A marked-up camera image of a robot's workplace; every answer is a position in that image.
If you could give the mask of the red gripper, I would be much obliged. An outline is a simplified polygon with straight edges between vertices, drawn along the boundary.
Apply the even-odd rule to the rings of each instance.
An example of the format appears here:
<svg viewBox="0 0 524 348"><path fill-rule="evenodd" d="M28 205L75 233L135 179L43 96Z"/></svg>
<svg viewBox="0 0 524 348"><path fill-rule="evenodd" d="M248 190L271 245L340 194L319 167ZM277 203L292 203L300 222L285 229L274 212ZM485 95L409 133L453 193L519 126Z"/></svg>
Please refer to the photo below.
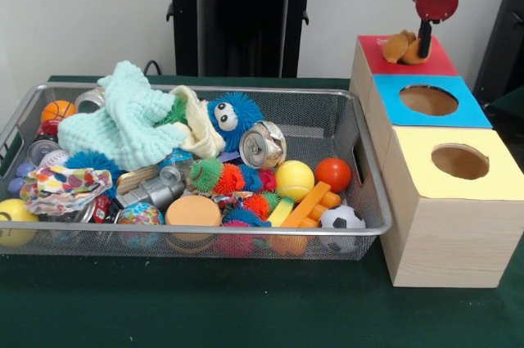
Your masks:
<svg viewBox="0 0 524 348"><path fill-rule="evenodd" d="M457 10L459 0L413 0L416 12L421 18L418 31L418 56L428 57L431 47L431 22L449 19Z"/></svg>

